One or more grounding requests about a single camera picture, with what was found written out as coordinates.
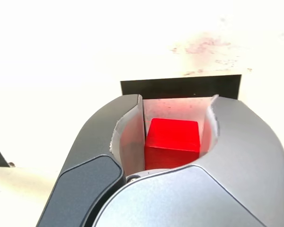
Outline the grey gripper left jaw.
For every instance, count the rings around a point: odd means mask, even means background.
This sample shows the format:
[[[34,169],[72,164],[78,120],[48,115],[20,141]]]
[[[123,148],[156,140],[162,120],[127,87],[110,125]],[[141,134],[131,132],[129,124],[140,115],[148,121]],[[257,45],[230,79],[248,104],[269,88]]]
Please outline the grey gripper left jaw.
[[[145,169],[141,95],[124,95],[94,113],[79,131],[37,223],[90,227],[105,202]]]

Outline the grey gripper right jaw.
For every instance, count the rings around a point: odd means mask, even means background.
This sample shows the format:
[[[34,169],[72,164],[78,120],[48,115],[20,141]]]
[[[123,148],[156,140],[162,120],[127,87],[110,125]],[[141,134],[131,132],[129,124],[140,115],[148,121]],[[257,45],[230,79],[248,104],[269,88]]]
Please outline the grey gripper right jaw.
[[[241,101],[212,97],[201,157],[146,172],[111,195],[85,227],[284,227],[284,149]]]

